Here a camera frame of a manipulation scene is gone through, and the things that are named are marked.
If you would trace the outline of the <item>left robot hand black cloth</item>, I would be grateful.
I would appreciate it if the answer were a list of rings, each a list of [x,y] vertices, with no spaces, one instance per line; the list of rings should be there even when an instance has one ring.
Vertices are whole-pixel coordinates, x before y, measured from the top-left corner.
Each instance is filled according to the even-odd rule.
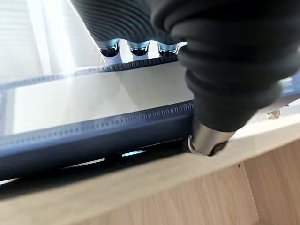
[[[97,45],[186,42],[178,61],[194,95],[189,149],[213,155],[300,68],[297,0],[74,0]]]

